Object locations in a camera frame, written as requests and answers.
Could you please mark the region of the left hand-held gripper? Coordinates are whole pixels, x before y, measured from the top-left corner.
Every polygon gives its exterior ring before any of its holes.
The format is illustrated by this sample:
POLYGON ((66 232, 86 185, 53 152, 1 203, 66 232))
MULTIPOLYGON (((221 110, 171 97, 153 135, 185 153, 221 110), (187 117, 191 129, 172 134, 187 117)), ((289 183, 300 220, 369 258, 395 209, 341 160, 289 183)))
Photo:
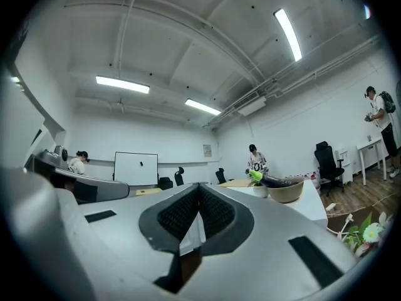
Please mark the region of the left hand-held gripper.
POLYGON ((26 162, 26 170, 53 181, 54 187, 71 191, 79 203, 97 203, 128 197, 130 188, 125 182, 70 172, 67 155, 67 150, 62 146, 56 146, 56 152, 45 149, 37 155, 31 154, 26 162))

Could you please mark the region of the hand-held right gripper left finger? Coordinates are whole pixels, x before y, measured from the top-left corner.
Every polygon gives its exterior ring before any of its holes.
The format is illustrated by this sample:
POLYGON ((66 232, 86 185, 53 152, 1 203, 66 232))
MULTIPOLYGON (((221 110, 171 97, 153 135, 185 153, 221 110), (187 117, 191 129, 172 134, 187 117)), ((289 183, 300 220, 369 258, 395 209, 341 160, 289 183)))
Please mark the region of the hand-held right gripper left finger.
POLYGON ((79 205, 55 191, 53 251, 69 300, 201 300, 197 274, 182 279, 179 242, 158 212, 195 194, 197 186, 79 205))

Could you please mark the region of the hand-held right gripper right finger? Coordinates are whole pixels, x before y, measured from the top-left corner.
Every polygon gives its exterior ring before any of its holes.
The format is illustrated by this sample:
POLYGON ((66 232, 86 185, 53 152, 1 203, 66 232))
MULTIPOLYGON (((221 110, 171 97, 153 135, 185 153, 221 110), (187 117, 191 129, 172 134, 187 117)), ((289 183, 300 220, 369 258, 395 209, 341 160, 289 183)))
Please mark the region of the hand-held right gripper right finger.
POLYGON ((270 199, 213 186, 253 214, 254 227, 231 253, 204 256, 180 289, 182 300, 299 300, 340 279, 357 263, 327 230, 270 199))

